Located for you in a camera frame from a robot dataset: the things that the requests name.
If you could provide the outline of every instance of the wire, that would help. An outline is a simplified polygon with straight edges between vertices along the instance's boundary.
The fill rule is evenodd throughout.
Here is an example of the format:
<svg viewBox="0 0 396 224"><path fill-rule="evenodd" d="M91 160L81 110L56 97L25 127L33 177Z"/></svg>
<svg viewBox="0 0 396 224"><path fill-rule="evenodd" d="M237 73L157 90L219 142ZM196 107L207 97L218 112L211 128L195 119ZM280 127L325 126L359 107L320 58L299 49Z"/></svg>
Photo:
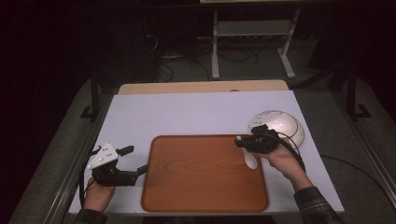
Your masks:
<svg viewBox="0 0 396 224"><path fill-rule="evenodd" d="M169 56L161 56L163 59L179 59L179 58L184 58L186 57L186 54L175 54L175 55L169 55Z"/></svg>
<svg viewBox="0 0 396 224"><path fill-rule="evenodd" d="M163 75L160 73L159 74L159 77L164 81L164 82L169 82L169 81L172 81L173 80L173 75L174 75L174 71L173 71L173 69L172 69L172 67L170 67L170 66L168 66L168 65L166 65L166 64L160 64L160 66L164 66L164 67L166 67L166 68L168 68L169 70L170 70L170 73L166 73L166 72L163 72L164 74L166 74L166 75L169 75L169 78L168 79L165 79L165 78L163 78Z"/></svg>
<svg viewBox="0 0 396 224"><path fill-rule="evenodd" d="M297 162L300 164L300 166L304 170L304 172L306 172L303 158L300 155L300 150L297 148L297 145L294 143L294 141L289 136L281 133L291 140L291 142L296 146L298 153L296 152L296 150L294 150L294 148L291 147L290 144L285 142L283 139L280 139L279 136L272 136L271 134L268 134L268 133L260 133L260 134L271 137L271 138L275 139L279 144L282 144L282 146L284 146L293 155L293 157L297 160Z"/></svg>
<svg viewBox="0 0 396 224"><path fill-rule="evenodd" d="M245 53L247 55L246 58L238 58L238 57L232 55L231 53L229 53L228 55L225 55L224 51L219 51L218 55L221 58L223 58L224 60L232 62L232 63L255 64L259 61L259 54L261 53L261 51L254 52L253 50L240 50L239 52ZM254 61L252 63L247 63L247 61L252 58L254 58Z"/></svg>
<svg viewBox="0 0 396 224"><path fill-rule="evenodd" d="M92 151L88 154L88 156L85 158L84 162L81 164L81 169L79 170L79 176L78 176L78 191L79 191L79 203L81 204L81 207L84 206L84 196L85 196L85 190L84 189L84 172L85 172L85 167L87 167L88 160L90 159L91 156L96 155L98 151L102 147L99 146L98 149L95 151Z"/></svg>
<svg viewBox="0 0 396 224"><path fill-rule="evenodd" d="M204 36L201 39L198 39L198 41L201 42L201 43L198 43L198 46L200 46L198 48L198 50L197 50L198 51L198 55L203 55L203 54L206 54L208 52L212 52L213 40L212 40L211 36Z"/></svg>
<svg viewBox="0 0 396 224"><path fill-rule="evenodd" d="M149 38L152 38L152 39L155 40L154 47L152 47L152 49L149 51L149 53L150 53L151 55L153 55L155 49L158 47L158 44L159 44L158 39L157 39L157 37L155 37L154 35L146 35L146 37L149 37Z"/></svg>
<svg viewBox="0 0 396 224"><path fill-rule="evenodd" d="M393 202L392 202L392 201L390 200L390 198L388 197L388 194L387 194L387 192L385 191L384 187L382 187L382 186L376 181L376 179L375 179L374 177L372 177L371 175L367 174L367 173L366 173L365 171L363 171L359 166L354 165L354 164L352 164L352 163L350 163L350 162L343 161L343 160L341 160L341 159L338 159L338 158L335 158L335 157L331 157L331 156L327 156L327 155L321 155L321 154L320 154L320 157L321 157L321 158L328 159L328 160L340 161L340 162L342 162L342 163L344 163L344 164L346 164L346 165L348 165L348 166L350 166L350 167L352 167L352 168L355 168L356 170L358 170L358 171L361 172L362 174L366 175L369 179L371 179L371 180L378 186L378 188L382 191L382 193L384 193L385 197L387 198L388 202L390 203L390 205L391 205L391 207L392 207L393 212L396 213L396 208L393 206Z"/></svg>
<svg viewBox="0 0 396 224"><path fill-rule="evenodd" d="M163 63L173 63L173 62L181 62L181 61L197 63L198 65L203 67L205 70L205 73L206 73L207 80L210 81L210 75L209 75L209 72L207 71L206 67L202 63L198 62L197 60L185 57L185 58L179 58L179 59L169 59L167 62L163 62Z"/></svg>
<svg viewBox="0 0 396 224"><path fill-rule="evenodd" d="M96 182L95 179L87 186L87 188L84 189L84 192L87 192L88 188L89 188L94 182Z"/></svg>
<svg viewBox="0 0 396 224"><path fill-rule="evenodd" d="M285 133L278 133L278 134L282 134L282 135L286 136L286 137L294 144L294 147L296 148L298 154L301 156L301 154L300 154L300 149L297 147L297 144L293 141L293 139L291 139L291 138L290 138L288 135L286 135Z"/></svg>

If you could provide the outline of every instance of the white table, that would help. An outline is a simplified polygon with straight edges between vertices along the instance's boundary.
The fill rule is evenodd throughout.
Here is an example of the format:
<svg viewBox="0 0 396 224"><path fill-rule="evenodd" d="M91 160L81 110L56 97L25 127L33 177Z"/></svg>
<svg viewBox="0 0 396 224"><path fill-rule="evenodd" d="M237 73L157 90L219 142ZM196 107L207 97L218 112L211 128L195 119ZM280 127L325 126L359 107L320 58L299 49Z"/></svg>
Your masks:
<svg viewBox="0 0 396 224"><path fill-rule="evenodd" d="M111 142L115 148L134 146L134 152L121 157L117 167L123 171L135 171L138 167L147 164L151 141L158 135L250 134L249 122L256 114L266 110L287 112L302 123L305 140L300 146L300 152L306 172L334 210L343 212L343 205L318 154L292 91L254 91L253 89L253 91L116 95L95 148L105 142ZM269 206L263 213L272 215L299 212L289 180L272 168L267 160L262 159L262 166L269 195ZM86 172L86 182L90 176L91 172ZM117 188L106 213L131 216L224 215L148 213L140 204L144 180L145 176L141 175L134 187ZM76 194L69 212L75 214L79 209L79 198Z"/></svg>

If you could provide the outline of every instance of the equipment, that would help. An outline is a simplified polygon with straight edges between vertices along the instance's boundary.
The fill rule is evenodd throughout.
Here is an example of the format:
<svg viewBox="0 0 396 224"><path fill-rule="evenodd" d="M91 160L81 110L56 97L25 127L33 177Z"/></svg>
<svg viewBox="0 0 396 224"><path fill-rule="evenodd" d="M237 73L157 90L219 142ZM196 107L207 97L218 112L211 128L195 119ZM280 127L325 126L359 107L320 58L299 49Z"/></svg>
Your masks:
<svg viewBox="0 0 396 224"><path fill-rule="evenodd" d="M252 135L237 137L234 141L238 147L247 151L267 154L274 151L279 144L287 148L305 171L303 159L298 146L304 141L304 129L293 116L282 111L266 111L260 113L250 122ZM281 137L288 138L292 145Z"/></svg>
<svg viewBox="0 0 396 224"><path fill-rule="evenodd" d="M139 167L136 171L121 171L117 169L116 165L119 161L119 156L127 155L134 151L133 146L124 147L122 149L114 149L110 143L105 143L103 147L90 153L84 161L79 174L79 199L81 207L84 204L84 170L85 167L92 170L92 177L102 186L134 186L137 178L145 174L149 165ZM96 155L91 163L87 166L88 159Z"/></svg>

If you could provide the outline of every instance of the wooden tray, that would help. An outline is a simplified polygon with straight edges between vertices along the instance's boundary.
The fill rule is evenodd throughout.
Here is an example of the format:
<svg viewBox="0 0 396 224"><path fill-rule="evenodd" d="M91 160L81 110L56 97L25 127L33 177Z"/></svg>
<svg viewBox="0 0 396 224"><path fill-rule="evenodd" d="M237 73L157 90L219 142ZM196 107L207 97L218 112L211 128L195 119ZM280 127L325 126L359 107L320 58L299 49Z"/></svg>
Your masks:
<svg viewBox="0 0 396 224"><path fill-rule="evenodd" d="M252 170L236 135L158 136L151 143L142 207L148 212L261 212L262 164Z"/></svg>

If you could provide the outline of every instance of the sleeve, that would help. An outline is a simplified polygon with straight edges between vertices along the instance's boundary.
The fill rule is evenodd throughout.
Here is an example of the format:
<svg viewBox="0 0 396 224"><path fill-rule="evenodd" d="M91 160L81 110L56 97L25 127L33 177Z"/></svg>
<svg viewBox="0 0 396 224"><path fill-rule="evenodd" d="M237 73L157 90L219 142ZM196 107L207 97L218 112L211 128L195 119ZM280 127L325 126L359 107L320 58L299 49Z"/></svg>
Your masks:
<svg viewBox="0 0 396 224"><path fill-rule="evenodd" d="M316 187L301 189L294 194L304 224L342 224L341 219Z"/></svg>
<svg viewBox="0 0 396 224"><path fill-rule="evenodd" d="M105 224L107 221L107 216L103 213L91 210L91 209L81 209L79 210L74 224Z"/></svg>

